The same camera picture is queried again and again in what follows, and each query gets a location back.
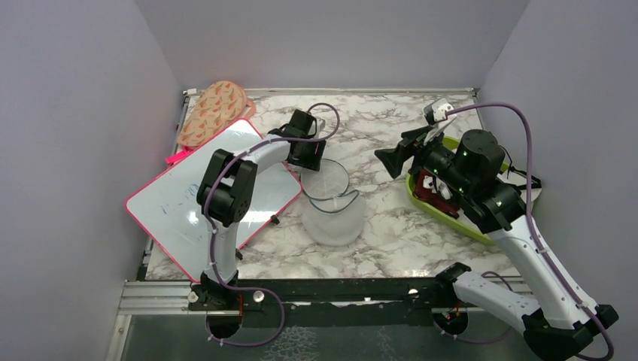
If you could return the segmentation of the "white mesh laundry bag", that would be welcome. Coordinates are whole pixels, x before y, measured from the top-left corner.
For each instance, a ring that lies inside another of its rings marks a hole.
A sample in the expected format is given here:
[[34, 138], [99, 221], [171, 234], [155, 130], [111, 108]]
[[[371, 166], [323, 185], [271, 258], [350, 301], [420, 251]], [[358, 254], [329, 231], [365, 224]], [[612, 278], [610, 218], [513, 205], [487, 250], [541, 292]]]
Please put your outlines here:
[[309, 237], [328, 247], [345, 247], [363, 231], [366, 200], [350, 188], [346, 168], [332, 159], [322, 159], [317, 171], [300, 175], [307, 198], [302, 224]]

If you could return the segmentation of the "black bra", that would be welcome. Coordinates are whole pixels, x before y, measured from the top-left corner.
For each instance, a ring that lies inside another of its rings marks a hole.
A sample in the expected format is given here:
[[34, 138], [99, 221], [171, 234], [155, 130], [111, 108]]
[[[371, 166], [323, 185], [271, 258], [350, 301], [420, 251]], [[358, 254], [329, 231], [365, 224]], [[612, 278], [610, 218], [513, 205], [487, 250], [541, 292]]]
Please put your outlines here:
[[[524, 181], [524, 183], [523, 183], [522, 185], [519, 185], [519, 186], [518, 186], [518, 188], [519, 188], [520, 190], [525, 189], [525, 188], [526, 188], [526, 186], [527, 186], [527, 181], [526, 181], [526, 179], [527, 179], [528, 173], [527, 173], [525, 170], [517, 169], [516, 167], [514, 167], [514, 165], [513, 165], [513, 161], [512, 161], [512, 158], [511, 158], [511, 155], [509, 154], [508, 150], [507, 150], [507, 149], [506, 149], [503, 145], [500, 145], [500, 148], [502, 148], [502, 149], [503, 149], [503, 151], [505, 152], [505, 155], [506, 155], [506, 157], [507, 157], [507, 159], [508, 159], [508, 161], [509, 161], [509, 164], [506, 166], [506, 170], [505, 170], [505, 171], [503, 171], [503, 173], [504, 173], [507, 177], [509, 177], [509, 175], [510, 175], [511, 173], [518, 174], [518, 175], [522, 176], [522, 177], [525, 179], [525, 181]], [[542, 181], [541, 181], [539, 178], [537, 178], [537, 177], [535, 177], [535, 176], [531, 175], [531, 176], [530, 176], [530, 179], [531, 179], [531, 185], [530, 185], [530, 188], [531, 188], [532, 190], [534, 190], [534, 189], [541, 189], [541, 188], [542, 188]]]

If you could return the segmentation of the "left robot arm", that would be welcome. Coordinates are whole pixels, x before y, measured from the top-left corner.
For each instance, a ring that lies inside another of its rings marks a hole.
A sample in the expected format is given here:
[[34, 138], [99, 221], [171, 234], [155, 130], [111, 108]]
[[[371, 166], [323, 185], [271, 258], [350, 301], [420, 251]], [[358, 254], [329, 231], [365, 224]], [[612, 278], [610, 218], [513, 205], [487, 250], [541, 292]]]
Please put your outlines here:
[[217, 308], [228, 308], [236, 299], [232, 282], [238, 275], [237, 228], [250, 208], [257, 175], [283, 162], [318, 171], [327, 143], [318, 137], [319, 132], [310, 111], [295, 110], [288, 123], [271, 130], [260, 142], [238, 152], [218, 149], [211, 155], [196, 202], [211, 234], [200, 284], [209, 287], [208, 299]]

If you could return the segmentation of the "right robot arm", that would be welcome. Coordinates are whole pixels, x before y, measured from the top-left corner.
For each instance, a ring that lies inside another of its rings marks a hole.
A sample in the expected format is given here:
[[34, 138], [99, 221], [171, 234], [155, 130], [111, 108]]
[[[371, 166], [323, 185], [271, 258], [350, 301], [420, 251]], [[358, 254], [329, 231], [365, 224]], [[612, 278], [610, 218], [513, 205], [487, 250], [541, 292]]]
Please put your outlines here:
[[496, 138], [472, 129], [450, 150], [432, 126], [401, 137], [395, 148], [375, 151], [390, 176], [398, 177], [411, 160], [411, 172], [428, 171], [445, 184], [464, 216], [510, 258], [533, 293], [532, 299], [520, 296], [457, 262], [436, 276], [436, 300], [482, 308], [520, 332], [540, 359], [581, 356], [618, 314], [611, 305], [596, 303], [567, 274], [527, 213], [519, 188], [499, 179], [506, 154]]

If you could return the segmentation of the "red black garment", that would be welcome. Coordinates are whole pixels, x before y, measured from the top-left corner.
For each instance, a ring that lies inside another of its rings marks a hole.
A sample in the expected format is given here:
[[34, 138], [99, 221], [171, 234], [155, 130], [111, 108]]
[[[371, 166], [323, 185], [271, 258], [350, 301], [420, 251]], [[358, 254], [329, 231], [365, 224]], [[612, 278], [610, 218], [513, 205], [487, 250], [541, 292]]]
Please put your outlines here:
[[458, 219], [460, 216], [460, 207], [452, 202], [452, 194], [446, 185], [440, 184], [438, 179], [425, 169], [420, 170], [412, 195], [449, 217]]

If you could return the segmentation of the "green plastic basket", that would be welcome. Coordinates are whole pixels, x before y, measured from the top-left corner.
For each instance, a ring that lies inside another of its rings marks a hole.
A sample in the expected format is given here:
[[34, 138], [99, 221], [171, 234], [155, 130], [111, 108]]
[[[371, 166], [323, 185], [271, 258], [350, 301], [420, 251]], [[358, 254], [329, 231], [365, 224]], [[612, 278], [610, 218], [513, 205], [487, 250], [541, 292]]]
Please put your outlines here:
[[480, 129], [465, 132], [459, 141], [443, 135], [438, 137], [454, 152], [453, 164], [460, 172], [461, 185], [447, 185], [437, 179], [451, 192], [452, 202], [460, 207], [460, 216], [458, 219], [449, 217], [412, 195], [419, 173], [409, 174], [406, 180], [409, 197], [418, 208], [445, 225], [476, 241], [490, 244], [488, 233], [510, 230], [525, 208], [520, 189], [499, 178], [505, 169], [505, 152], [490, 132]]

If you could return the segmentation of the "tulip patterned oven mitt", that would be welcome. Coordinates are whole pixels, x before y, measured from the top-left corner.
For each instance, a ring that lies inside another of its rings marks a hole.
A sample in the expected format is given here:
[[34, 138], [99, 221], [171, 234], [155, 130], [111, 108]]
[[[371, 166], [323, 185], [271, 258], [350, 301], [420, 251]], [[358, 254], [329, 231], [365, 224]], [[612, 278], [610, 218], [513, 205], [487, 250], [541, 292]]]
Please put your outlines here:
[[245, 90], [228, 80], [210, 85], [195, 103], [177, 138], [177, 144], [197, 148], [233, 121], [256, 113]]

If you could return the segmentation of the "pink marker clip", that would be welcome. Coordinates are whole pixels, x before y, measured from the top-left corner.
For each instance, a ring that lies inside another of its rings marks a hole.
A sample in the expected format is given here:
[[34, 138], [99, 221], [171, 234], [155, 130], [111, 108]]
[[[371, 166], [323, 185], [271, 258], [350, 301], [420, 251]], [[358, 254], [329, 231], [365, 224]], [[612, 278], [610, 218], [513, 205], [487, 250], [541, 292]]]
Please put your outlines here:
[[178, 153], [175, 153], [171, 156], [168, 156], [165, 158], [166, 161], [166, 165], [167, 166], [173, 166], [175, 163], [180, 162], [181, 160], [183, 160], [184, 158], [186, 158], [187, 156], [190, 155], [190, 151], [188, 150], [182, 150]]

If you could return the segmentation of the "pink framed whiteboard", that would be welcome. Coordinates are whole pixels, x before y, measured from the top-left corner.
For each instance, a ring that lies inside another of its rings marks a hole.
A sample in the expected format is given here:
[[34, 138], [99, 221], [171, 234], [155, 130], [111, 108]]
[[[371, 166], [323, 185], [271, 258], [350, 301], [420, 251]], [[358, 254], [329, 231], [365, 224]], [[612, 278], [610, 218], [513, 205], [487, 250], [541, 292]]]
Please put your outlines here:
[[[211, 155], [219, 148], [240, 152], [261, 139], [250, 121], [237, 120], [126, 200], [132, 218], [191, 281], [198, 282], [208, 264], [209, 223], [196, 194]], [[238, 225], [236, 246], [243, 247], [301, 192], [299, 180], [284, 164], [261, 171], [251, 205]]]

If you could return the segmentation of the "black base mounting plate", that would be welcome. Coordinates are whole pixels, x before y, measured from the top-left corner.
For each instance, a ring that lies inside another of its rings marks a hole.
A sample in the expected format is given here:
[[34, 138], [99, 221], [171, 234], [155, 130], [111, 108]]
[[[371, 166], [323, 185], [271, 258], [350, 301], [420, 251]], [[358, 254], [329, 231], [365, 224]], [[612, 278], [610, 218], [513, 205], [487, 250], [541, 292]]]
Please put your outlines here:
[[440, 326], [461, 333], [466, 304], [438, 278], [234, 279], [202, 276], [187, 297], [214, 331], [279, 326]]

